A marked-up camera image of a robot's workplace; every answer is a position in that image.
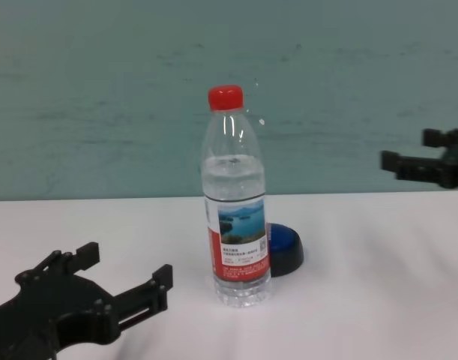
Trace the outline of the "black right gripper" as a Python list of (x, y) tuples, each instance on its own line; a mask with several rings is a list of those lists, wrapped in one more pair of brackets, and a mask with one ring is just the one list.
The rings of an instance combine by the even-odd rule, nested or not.
[(395, 179), (401, 181), (432, 183), (446, 189), (458, 188), (458, 129), (424, 129), (422, 145), (445, 148), (442, 160), (408, 157), (392, 151), (382, 151), (381, 169), (393, 173)]

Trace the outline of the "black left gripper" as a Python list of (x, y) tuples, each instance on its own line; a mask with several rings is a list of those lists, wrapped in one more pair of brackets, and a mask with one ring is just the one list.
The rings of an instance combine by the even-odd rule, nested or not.
[(73, 275), (99, 262), (99, 245), (89, 242), (76, 253), (54, 250), (34, 268), (39, 275), (19, 274), (19, 292), (0, 305), (0, 359), (52, 359), (77, 344), (111, 344), (119, 329), (167, 310), (171, 265), (114, 300), (95, 282)]

